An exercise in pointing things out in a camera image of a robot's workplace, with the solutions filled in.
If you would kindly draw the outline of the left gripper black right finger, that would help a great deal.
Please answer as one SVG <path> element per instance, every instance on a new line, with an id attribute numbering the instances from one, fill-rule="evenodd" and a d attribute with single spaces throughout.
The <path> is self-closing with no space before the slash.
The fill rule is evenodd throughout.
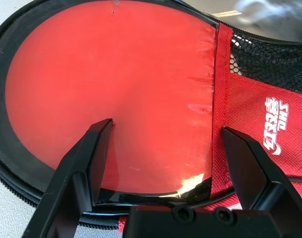
<path id="1" fill-rule="evenodd" d="M 283 171 L 251 136 L 222 130 L 228 170 L 243 209 L 302 214 L 302 198 Z"/>

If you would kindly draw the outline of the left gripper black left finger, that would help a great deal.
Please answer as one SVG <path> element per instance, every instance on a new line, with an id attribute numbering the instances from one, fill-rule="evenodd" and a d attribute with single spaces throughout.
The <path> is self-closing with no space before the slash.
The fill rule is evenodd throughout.
<path id="1" fill-rule="evenodd" d="M 24 238 L 74 237 L 81 215 L 98 201 L 112 126 L 112 119 L 91 125 L 62 158 Z"/>

